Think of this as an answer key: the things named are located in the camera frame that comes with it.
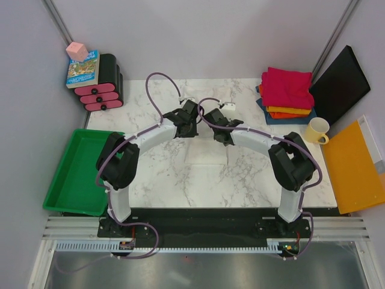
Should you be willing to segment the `white t shirt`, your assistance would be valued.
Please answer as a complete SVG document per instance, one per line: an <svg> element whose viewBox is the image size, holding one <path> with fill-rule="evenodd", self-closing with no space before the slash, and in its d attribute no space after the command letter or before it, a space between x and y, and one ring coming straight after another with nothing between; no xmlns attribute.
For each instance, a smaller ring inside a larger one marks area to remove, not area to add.
<svg viewBox="0 0 385 289"><path fill-rule="evenodd" d="M197 124L197 133L194 138L182 138L185 143L184 163L194 166L228 165L228 150L214 140L213 130L201 121Z"/></svg>

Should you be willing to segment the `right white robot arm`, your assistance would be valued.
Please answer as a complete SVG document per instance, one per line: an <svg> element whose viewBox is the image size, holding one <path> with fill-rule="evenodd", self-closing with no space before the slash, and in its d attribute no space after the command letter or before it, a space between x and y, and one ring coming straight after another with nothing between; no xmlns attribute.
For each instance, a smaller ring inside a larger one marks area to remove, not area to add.
<svg viewBox="0 0 385 289"><path fill-rule="evenodd" d="M223 145L242 146L269 157L281 198L276 231L289 237L297 230L296 220L302 213L304 191L316 170L315 159L296 132L275 137L235 119L229 121L219 109L203 116L214 132L214 140Z"/></svg>

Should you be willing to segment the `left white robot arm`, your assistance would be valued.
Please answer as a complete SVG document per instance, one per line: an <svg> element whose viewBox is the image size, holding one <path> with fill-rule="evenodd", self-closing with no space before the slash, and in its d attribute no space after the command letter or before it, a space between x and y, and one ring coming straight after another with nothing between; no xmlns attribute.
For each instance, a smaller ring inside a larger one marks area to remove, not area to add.
<svg viewBox="0 0 385 289"><path fill-rule="evenodd" d="M193 138L197 133L198 105L188 99L183 106L161 116L160 122L134 134L112 132L96 162L96 184L108 195L111 230L125 237L132 230L129 185L137 173L139 157L175 138Z"/></svg>

